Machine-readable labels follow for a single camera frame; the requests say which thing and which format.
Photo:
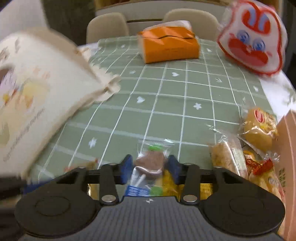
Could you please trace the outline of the brown lollipop candy packet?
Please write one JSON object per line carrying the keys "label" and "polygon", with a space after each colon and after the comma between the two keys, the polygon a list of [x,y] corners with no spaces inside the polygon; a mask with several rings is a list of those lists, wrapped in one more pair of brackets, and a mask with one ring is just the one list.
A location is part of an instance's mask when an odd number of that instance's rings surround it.
{"label": "brown lollipop candy packet", "polygon": [[174,143],[168,139],[160,142],[138,141],[137,157],[133,160],[133,170],[126,185],[125,196],[163,195],[164,169],[173,146]]}

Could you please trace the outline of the small bread bun packet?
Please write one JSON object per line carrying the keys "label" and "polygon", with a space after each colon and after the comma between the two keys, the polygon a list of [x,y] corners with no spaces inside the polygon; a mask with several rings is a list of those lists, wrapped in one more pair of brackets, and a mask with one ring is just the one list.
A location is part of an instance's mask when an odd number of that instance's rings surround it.
{"label": "small bread bun packet", "polygon": [[274,141],[278,138],[275,117],[255,105],[241,106],[241,122],[238,136],[260,156],[275,153]]}

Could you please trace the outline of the yellow snack packet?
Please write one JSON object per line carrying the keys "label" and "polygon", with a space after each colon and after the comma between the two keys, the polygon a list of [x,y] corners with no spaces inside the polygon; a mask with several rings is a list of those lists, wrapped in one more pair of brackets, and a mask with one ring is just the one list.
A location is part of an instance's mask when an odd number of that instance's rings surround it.
{"label": "yellow snack packet", "polygon": [[161,176],[157,179],[148,179],[146,176],[134,171],[131,182],[125,189],[124,196],[174,196],[180,200],[184,185],[175,184],[172,175],[168,170],[163,171]]}

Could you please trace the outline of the long biscuit pack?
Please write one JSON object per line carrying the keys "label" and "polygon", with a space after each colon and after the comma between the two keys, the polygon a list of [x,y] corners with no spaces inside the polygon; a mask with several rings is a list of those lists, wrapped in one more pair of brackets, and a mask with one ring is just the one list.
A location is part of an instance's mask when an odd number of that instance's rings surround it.
{"label": "long biscuit pack", "polygon": [[223,167],[246,180],[249,179],[243,150],[236,136],[222,133],[217,144],[210,146],[210,156],[214,167]]}

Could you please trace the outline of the green checked tablecloth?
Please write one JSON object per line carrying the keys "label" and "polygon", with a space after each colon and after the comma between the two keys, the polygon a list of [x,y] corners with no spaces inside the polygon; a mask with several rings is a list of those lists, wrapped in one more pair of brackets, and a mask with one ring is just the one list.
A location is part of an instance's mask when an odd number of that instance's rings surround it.
{"label": "green checked tablecloth", "polygon": [[90,62],[118,74],[120,92],[70,118],[32,168],[32,180],[89,161],[136,157],[143,140],[171,141],[180,162],[211,168],[208,146],[219,138],[211,126],[236,132],[243,102],[272,109],[257,76],[227,61],[214,42],[201,40],[200,46],[198,59],[146,65],[136,37],[90,44]]}

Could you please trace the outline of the pink cardboard box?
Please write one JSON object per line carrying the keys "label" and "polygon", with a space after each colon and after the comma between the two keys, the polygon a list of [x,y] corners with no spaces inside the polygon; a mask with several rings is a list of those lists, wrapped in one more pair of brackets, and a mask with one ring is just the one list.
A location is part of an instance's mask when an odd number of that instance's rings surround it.
{"label": "pink cardboard box", "polygon": [[278,136],[273,141],[273,148],[280,160],[275,164],[275,172],[285,193],[285,240],[295,240],[295,111],[290,110],[277,124]]}

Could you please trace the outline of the cream cartoon canvas bag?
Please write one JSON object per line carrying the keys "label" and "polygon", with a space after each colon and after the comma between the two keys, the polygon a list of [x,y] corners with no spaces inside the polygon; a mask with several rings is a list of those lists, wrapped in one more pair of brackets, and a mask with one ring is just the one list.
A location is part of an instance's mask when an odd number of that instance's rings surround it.
{"label": "cream cartoon canvas bag", "polygon": [[1,41],[1,175],[25,177],[62,124],[120,90],[91,50],[46,28]]}

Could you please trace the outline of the orange tissue box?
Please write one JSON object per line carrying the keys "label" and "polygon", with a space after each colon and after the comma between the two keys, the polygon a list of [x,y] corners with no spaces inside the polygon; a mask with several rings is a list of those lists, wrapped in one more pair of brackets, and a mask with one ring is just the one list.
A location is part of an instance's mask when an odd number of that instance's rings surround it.
{"label": "orange tissue box", "polygon": [[138,32],[137,42],[145,64],[199,58],[199,42],[186,20],[145,28]]}

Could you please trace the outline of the beige chair left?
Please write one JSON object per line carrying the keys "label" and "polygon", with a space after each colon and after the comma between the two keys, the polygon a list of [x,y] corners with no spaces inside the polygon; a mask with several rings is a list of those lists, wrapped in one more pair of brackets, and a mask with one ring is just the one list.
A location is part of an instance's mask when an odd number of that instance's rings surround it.
{"label": "beige chair left", "polygon": [[100,39],[129,36],[126,19],[121,13],[107,13],[93,18],[86,30],[86,43]]}

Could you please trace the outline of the beige chair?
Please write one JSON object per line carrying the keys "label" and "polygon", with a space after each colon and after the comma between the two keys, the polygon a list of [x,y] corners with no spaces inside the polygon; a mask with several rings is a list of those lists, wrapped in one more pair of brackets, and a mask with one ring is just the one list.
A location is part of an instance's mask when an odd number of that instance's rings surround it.
{"label": "beige chair", "polygon": [[93,18],[86,30],[86,43],[100,39],[129,36],[126,19],[121,13],[107,13]]}
{"label": "beige chair", "polygon": [[201,39],[215,41],[217,38],[219,22],[211,13],[198,9],[173,9],[163,18],[163,22],[177,20],[189,21],[192,32]]}

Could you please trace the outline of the beige chair right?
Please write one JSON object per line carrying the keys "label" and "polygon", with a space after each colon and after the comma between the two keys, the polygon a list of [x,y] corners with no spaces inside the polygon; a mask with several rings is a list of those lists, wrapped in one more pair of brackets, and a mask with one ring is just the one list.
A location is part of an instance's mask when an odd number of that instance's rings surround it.
{"label": "beige chair right", "polygon": [[192,32],[201,39],[215,41],[217,38],[219,22],[211,13],[198,9],[173,9],[163,18],[163,22],[177,20],[189,21]]}

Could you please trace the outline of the red white rabbit bag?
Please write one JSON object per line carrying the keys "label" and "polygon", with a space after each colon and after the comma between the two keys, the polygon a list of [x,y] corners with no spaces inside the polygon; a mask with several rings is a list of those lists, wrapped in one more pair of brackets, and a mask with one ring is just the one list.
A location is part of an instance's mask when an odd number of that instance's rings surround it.
{"label": "red white rabbit bag", "polygon": [[217,44],[248,70],[272,76],[284,65],[287,30],[275,8],[259,1],[234,1],[224,12]]}

